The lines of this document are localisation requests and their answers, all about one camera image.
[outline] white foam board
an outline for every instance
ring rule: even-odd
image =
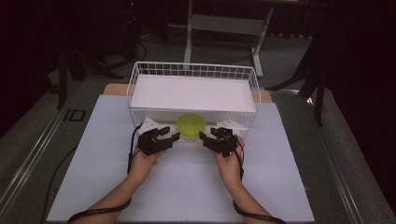
[[[65,222],[126,176],[134,129],[125,96],[100,96],[48,221]],[[245,140],[244,184],[272,215],[311,222],[313,214],[275,104],[261,104]],[[174,143],[159,158],[120,222],[242,222],[216,162],[200,144]]]
[[[132,109],[255,114],[247,80],[139,75]]]

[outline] white wire basket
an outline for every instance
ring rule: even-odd
[[[232,120],[243,138],[261,102],[254,68],[223,64],[138,62],[127,95],[135,126],[149,117],[175,132],[177,119],[192,113],[204,118],[206,133]]]

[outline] wire mesh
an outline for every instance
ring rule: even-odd
[[[138,83],[140,75],[210,77],[246,80],[251,90],[251,96],[255,103],[256,111],[260,106],[260,89],[253,67],[207,63],[138,62],[134,65],[134,70],[131,75],[127,91],[128,96],[134,95],[134,86]],[[133,110],[131,108],[131,115],[134,125],[138,125],[143,122],[145,119],[145,114],[145,111]],[[238,114],[238,120],[236,120],[236,122],[239,122],[248,128],[254,120],[254,116],[255,115]],[[245,137],[247,133],[247,131],[242,131],[241,136]]]

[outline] white table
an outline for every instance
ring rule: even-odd
[[[126,176],[134,127],[125,96],[101,95],[48,215],[66,222]],[[276,105],[261,104],[246,138],[244,184],[274,216],[314,221]],[[121,222],[242,222],[202,145],[174,143],[160,157]]]

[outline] dark background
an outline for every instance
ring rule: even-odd
[[[118,49],[125,25],[124,3],[0,3],[0,136],[50,89],[47,74],[58,66],[60,35],[96,61],[103,62],[106,51],[114,53]],[[186,22],[187,1],[136,3],[142,22],[164,39],[167,23]],[[196,9],[211,12],[210,4],[198,4]],[[326,87],[332,90],[380,188],[396,211],[396,7],[392,1],[384,0],[336,1],[334,6],[336,9],[330,14],[311,7],[277,7],[268,32],[286,38],[314,36],[297,73],[329,68]],[[243,7],[218,5],[215,12],[244,11]],[[245,16],[260,17],[261,11],[258,7]]]

